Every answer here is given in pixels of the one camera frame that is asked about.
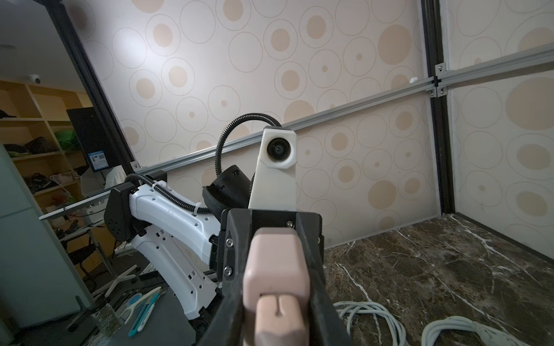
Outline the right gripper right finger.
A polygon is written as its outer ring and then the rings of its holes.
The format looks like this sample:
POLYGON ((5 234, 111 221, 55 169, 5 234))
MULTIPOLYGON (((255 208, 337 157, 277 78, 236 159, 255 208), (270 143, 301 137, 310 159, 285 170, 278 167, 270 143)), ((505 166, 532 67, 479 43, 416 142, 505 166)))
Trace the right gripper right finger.
POLYGON ((310 300, 307 319, 310 326, 309 345, 353 345, 342 320, 333 305, 320 271, 307 262, 310 276, 310 300))

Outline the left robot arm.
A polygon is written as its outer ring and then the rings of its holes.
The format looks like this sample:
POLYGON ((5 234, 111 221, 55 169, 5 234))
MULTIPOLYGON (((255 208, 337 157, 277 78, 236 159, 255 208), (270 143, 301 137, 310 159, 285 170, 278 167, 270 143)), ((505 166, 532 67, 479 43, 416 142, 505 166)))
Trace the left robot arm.
POLYGON ((163 174, 130 174, 108 199, 112 235, 158 269, 189 319, 204 312, 244 319, 281 297, 308 315, 325 295, 323 221, 297 208, 297 134, 268 115, 240 116, 221 135, 215 162, 246 121, 266 122, 255 174, 217 170, 203 189, 204 206, 176 193, 163 174))

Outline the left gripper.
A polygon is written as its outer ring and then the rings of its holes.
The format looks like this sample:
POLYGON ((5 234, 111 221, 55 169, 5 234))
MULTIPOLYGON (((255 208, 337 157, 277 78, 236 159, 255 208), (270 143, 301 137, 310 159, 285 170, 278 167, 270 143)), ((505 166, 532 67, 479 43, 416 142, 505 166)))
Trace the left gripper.
POLYGON ((221 223, 218 277, 225 285, 241 283, 252 238, 262 227, 286 227, 291 222, 304 247, 309 271, 325 280, 323 269, 323 220, 317 213, 247 209, 250 180, 235 165, 209 186, 210 209, 221 223))

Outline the pink charger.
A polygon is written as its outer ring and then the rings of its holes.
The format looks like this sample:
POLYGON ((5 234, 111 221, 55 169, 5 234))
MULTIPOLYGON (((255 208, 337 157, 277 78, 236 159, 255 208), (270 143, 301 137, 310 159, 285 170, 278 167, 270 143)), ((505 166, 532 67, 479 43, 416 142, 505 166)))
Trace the pink charger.
POLYGON ((258 229, 243 278, 243 345, 308 345, 309 299, 309 273, 297 232, 258 229))

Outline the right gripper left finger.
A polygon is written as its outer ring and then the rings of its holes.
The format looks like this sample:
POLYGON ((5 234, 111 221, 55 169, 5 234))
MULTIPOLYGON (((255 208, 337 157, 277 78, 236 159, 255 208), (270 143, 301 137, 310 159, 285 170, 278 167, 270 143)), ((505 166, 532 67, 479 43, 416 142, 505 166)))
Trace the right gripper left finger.
POLYGON ((216 294, 212 320, 198 345, 243 345, 243 276, 222 285, 216 294))

